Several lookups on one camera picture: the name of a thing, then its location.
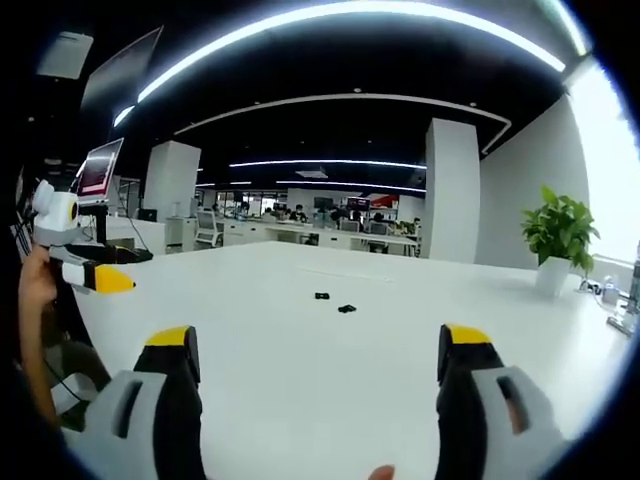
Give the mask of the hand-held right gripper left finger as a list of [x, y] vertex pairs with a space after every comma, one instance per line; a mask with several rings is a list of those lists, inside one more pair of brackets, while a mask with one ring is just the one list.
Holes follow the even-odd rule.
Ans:
[[131, 370], [122, 370], [86, 411], [67, 445], [96, 479], [203, 479], [196, 329], [150, 337]]

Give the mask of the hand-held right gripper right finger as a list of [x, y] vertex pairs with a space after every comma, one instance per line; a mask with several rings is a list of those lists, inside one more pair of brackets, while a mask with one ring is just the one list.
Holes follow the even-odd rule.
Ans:
[[537, 479], [568, 448], [550, 400], [490, 338], [440, 327], [437, 479]]

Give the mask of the person's left hand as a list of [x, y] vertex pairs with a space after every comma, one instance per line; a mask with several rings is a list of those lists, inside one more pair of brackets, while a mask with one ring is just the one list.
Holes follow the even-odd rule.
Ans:
[[34, 246], [23, 262], [19, 281], [21, 316], [41, 314], [57, 297], [47, 249]]

